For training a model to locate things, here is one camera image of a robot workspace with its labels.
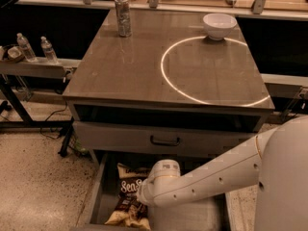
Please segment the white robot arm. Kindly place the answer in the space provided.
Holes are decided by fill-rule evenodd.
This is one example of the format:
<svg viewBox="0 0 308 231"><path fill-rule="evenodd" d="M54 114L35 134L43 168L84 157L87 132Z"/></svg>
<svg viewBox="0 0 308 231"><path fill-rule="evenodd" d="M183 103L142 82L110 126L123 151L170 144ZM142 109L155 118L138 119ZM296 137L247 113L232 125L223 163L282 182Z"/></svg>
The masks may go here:
<svg viewBox="0 0 308 231"><path fill-rule="evenodd" d="M161 160L137 191L138 201L171 207L256 185L254 231L308 231L308 117L260 133L182 175Z"/></svg>

